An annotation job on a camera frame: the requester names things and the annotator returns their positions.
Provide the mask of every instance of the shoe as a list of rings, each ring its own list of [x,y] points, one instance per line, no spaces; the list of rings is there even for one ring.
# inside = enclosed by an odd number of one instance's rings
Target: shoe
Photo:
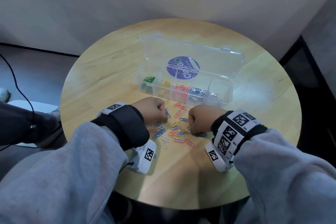
[[[9,97],[9,91],[5,88],[0,88],[0,102],[7,102]]]
[[[49,144],[51,144],[53,141],[57,139],[57,137],[62,133],[63,128],[62,128],[62,123],[61,123],[61,112],[60,108],[58,107],[56,110],[49,112],[48,114],[54,116],[57,120],[55,124],[55,128],[53,132],[45,139],[42,141],[35,143],[37,147],[39,148],[44,148],[47,147]]]

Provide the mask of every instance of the fist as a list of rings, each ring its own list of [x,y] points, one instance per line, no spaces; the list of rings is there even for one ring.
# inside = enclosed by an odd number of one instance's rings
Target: fist
[[[131,104],[141,113],[145,125],[153,123],[166,123],[165,102],[160,98],[144,98]]]
[[[210,132],[211,126],[227,111],[210,105],[197,105],[189,111],[189,125],[192,134]]]

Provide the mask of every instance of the wooden tabletop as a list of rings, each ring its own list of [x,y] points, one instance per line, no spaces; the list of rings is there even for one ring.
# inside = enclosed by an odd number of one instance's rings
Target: wooden tabletop
[[[233,80],[233,100],[226,110],[244,109],[269,128],[277,129],[296,145],[301,128],[301,109],[294,86],[284,69],[262,47],[230,29],[198,20],[158,19],[114,31],[90,46],[70,70],[61,96],[61,120],[65,136],[103,108],[121,101],[133,103],[150,95],[141,93],[135,81],[144,60],[141,35],[164,37],[245,54],[245,63]],[[174,101],[165,100],[172,124]],[[180,117],[187,117],[187,111]],[[165,149],[160,138],[156,158],[147,175],[124,169],[115,190],[129,198],[159,207],[202,209],[246,197],[248,191],[236,168],[219,173],[205,152],[207,138],[185,136],[195,147],[174,141]]]

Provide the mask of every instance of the forearm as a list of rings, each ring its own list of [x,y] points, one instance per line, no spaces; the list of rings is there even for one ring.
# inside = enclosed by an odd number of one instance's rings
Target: forearm
[[[233,162],[246,180],[261,222],[329,223],[336,219],[334,167],[301,152],[276,130],[246,141]]]
[[[80,125],[63,148],[0,193],[2,223],[95,223],[127,156],[108,129]]]

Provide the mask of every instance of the clear plastic box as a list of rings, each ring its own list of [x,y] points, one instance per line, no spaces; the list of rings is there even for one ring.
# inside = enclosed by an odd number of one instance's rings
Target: clear plastic box
[[[143,35],[145,61],[136,80],[142,92],[188,105],[220,108],[232,100],[234,78],[245,56],[222,49]]]

